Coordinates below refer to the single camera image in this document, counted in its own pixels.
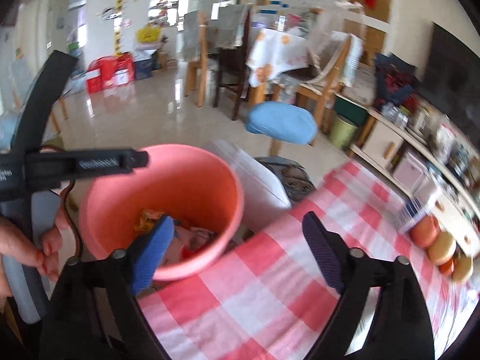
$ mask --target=gray handle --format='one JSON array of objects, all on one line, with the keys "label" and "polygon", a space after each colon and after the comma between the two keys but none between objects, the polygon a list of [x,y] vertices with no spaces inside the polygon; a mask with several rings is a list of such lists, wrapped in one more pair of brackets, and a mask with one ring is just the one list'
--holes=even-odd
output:
[{"label": "gray handle", "polygon": [[[60,203],[57,194],[43,191],[34,193],[31,201],[27,198],[0,203],[0,212],[40,248],[41,236],[53,227]],[[21,265],[12,257],[2,256],[2,263],[21,318],[25,323],[40,321],[47,313],[47,280],[42,281],[36,268]]]}]

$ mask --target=blue stool cover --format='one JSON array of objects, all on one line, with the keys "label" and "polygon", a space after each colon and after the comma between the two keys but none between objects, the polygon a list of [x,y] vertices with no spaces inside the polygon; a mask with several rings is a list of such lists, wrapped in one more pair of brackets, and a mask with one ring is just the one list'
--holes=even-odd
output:
[{"label": "blue stool cover", "polygon": [[308,144],[317,134],[317,124],[310,112],[273,101],[255,105],[248,115],[245,128],[253,134],[299,145]]}]

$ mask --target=pink bucket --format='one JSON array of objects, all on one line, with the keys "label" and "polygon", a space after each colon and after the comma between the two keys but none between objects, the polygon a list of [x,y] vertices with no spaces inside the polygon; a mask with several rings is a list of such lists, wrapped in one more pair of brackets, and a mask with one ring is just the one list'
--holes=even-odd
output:
[{"label": "pink bucket", "polygon": [[147,147],[147,168],[96,179],[80,207],[80,229],[88,250],[104,259],[134,240],[142,209],[164,211],[219,237],[190,259],[157,268],[154,280],[191,276],[222,255],[243,215],[243,190],[222,159],[192,146]]}]

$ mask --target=wooden cabinet handle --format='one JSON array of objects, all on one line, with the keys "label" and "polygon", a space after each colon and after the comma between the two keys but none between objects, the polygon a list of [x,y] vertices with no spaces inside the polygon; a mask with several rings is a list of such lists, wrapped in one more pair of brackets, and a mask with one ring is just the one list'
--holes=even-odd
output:
[{"label": "wooden cabinet handle", "polygon": [[386,160],[390,155],[392,154],[393,149],[395,149],[395,143],[390,142],[390,144],[387,147],[387,150],[385,150],[385,153],[383,153],[383,159]]},{"label": "wooden cabinet handle", "polygon": [[445,212],[445,207],[438,200],[435,202],[435,207],[437,207],[440,212]]}]

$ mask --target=television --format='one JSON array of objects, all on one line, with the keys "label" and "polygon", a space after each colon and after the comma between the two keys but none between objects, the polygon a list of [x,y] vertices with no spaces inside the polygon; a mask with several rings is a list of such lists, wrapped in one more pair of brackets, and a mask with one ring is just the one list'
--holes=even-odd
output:
[{"label": "television", "polygon": [[480,151],[480,58],[437,24],[418,93],[446,114]]}]

